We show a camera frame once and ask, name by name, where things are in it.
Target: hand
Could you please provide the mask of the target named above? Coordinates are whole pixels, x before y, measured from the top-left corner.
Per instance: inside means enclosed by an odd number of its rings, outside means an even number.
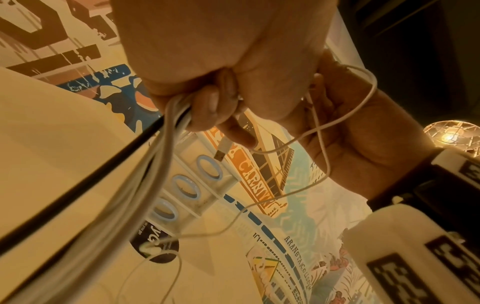
[[[336,62],[330,51],[320,58],[310,95],[320,124],[354,109],[371,84]],[[278,121],[293,136],[315,127],[312,112],[299,104]],[[422,127],[384,92],[378,90],[357,113],[321,132],[331,163],[333,181],[367,199],[381,194],[434,150]],[[300,140],[323,170],[326,169],[317,134]]]
[[[158,108],[162,111],[172,95],[202,88],[189,129],[217,125],[251,148],[254,138],[232,115],[248,107],[279,120],[296,107],[313,78],[337,0],[110,3],[128,62]],[[243,104],[228,90],[235,86],[225,80],[232,72]]]

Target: dark background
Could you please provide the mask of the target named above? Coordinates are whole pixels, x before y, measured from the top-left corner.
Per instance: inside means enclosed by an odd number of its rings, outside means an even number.
[[[480,125],[479,0],[340,0],[338,9],[379,88],[421,124]]]

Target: black circle logo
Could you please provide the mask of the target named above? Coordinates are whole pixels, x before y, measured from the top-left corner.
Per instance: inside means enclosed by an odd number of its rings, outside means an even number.
[[[161,250],[178,251],[180,247],[178,240],[155,245],[158,240],[166,237],[170,237],[170,235],[161,231],[152,223],[145,221],[138,229],[137,234],[130,240],[130,244],[141,256],[145,258],[148,258],[151,255],[159,254]],[[177,256],[175,254],[162,254],[152,258],[150,261],[154,263],[165,264],[173,261],[176,257]]]

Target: blue ring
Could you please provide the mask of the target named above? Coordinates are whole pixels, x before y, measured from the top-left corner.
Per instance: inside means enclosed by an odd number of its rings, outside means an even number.
[[[187,184],[189,184],[190,187],[192,187],[192,189],[195,191],[195,194],[191,194],[191,193],[186,192],[185,190],[181,189],[179,187],[179,185],[177,184],[177,180],[181,180],[181,181],[184,181]],[[191,179],[189,179],[188,177],[186,177],[184,175],[181,175],[181,174],[175,175],[171,179],[171,185],[178,195],[181,195],[185,198],[192,199],[192,200],[198,200],[200,198],[200,194],[201,194],[200,188],[197,186],[197,184],[195,184],[194,181],[192,181]]]
[[[213,166],[213,168],[217,171],[218,175],[214,176],[214,175],[211,175],[210,173],[206,172],[205,169],[202,167],[202,165],[200,165],[200,161],[202,161],[202,160],[205,160],[205,161],[209,162]],[[196,158],[196,166],[198,167],[198,169],[200,170],[200,173],[203,176],[205,176],[206,178],[209,178],[211,180],[219,181],[224,177],[224,172],[222,171],[220,166],[217,164],[217,162],[213,158],[211,158],[209,156],[200,155],[199,157],[197,157]]]
[[[152,215],[156,217],[159,220],[165,221],[165,222],[173,222],[176,221],[177,218],[179,217],[179,211],[175,206],[173,206],[169,201],[163,198],[159,198],[158,202],[155,205],[162,205],[168,209],[170,209],[171,213],[166,213],[161,210],[156,210],[155,208],[152,211]]]

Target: bundle of cables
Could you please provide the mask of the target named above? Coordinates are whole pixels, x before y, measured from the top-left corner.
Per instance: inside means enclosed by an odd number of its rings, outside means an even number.
[[[319,126],[315,107],[313,107],[312,114],[316,124],[314,129],[305,132],[301,136],[294,138],[275,150],[252,151],[252,153],[259,154],[276,153],[293,142],[317,132],[320,147],[322,148],[326,162],[326,173],[322,179],[303,189],[268,200],[256,202],[245,207],[237,214],[237,216],[229,225],[220,231],[213,233],[178,235],[176,237],[161,239],[154,245],[171,242],[180,238],[200,238],[220,235],[230,229],[239,216],[248,208],[276,200],[281,197],[299,193],[327,179],[331,173],[331,166],[326,153],[325,144],[322,140],[321,130],[338,124],[352,116],[370,99],[377,89],[377,80],[370,71],[352,66],[347,67],[366,73],[372,83],[372,88],[369,94],[355,109],[339,119]],[[114,194],[97,218],[92,221],[92,223],[90,223],[90,225],[79,235],[65,245],[64,248],[59,250],[59,252],[57,252],[57,254],[55,254],[41,268],[32,274],[32,276],[28,278],[21,286],[19,286],[12,294],[10,294],[5,301],[6,304],[73,302],[88,287],[90,282],[92,282],[95,277],[109,264],[109,262],[113,260],[119,250],[124,246],[124,244],[126,244],[126,242],[135,233],[136,229],[142,224],[145,217],[151,211],[156,198],[160,194],[160,191],[162,190],[172,162],[176,139],[187,127],[191,120],[190,101],[192,96],[192,94],[181,94],[173,97],[167,105],[164,117],[155,122],[152,127],[147,129],[134,142],[124,149],[129,150],[129,152],[122,150],[104,166],[99,168],[99,170],[84,179],[76,187],[69,190],[34,218],[30,219],[22,226],[0,239],[1,256],[15,245],[20,243],[22,240],[25,240],[29,235],[33,234],[53,217],[58,215],[69,204],[75,201],[75,199],[88,191],[93,185],[95,185],[116,166],[118,166],[142,143],[146,142],[151,135],[153,135],[157,130],[160,130],[159,135],[155,138],[147,153],[143,156],[133,172],[127,177],[125,182],[118,188],[118,191]],[[309,94],[307,94],[306,98],[313,105]],[[145,261],[162,254],[178,255],[176,251],[163,250],[157,255],[150,256]],[[182,260],[180,259],[180,256],[178,257],[178,273],[176,274],[175,279],[167,293],[164,295],[161,303],[165,302],[179,277]],[[122,292],[125,283],[126,281],[120,289],[119,295]]]

